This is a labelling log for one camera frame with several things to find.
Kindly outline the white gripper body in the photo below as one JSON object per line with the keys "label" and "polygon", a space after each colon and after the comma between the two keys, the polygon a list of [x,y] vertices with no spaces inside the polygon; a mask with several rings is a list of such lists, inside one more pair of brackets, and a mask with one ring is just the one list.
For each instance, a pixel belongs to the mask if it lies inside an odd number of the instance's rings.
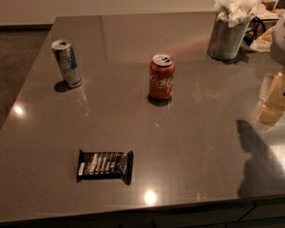
{"label": "white gripper body", "polygon": [[266,89],[263,103],[285,111],[285,69],[265,76]]}

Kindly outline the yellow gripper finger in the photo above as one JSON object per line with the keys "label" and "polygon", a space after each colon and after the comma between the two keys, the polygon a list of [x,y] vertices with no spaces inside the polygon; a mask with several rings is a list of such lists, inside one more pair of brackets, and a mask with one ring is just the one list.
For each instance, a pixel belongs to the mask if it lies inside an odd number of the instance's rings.
{"label": "yellow gripper finger", "polygon": [[275,125],[283,115],[282,110],[261,104],[257,109],[256,120],[263,124]]}

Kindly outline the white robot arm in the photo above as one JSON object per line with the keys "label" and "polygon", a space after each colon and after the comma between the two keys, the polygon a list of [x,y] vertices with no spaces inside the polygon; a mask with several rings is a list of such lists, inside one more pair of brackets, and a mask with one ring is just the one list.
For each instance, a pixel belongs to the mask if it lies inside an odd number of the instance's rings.
{"label": "white robot arm", "polygon": [[282,69],[264,77],[256,111],[256,120],[267,125],[275,125],[285,113],[285,13],[275,24],[271,56]]}

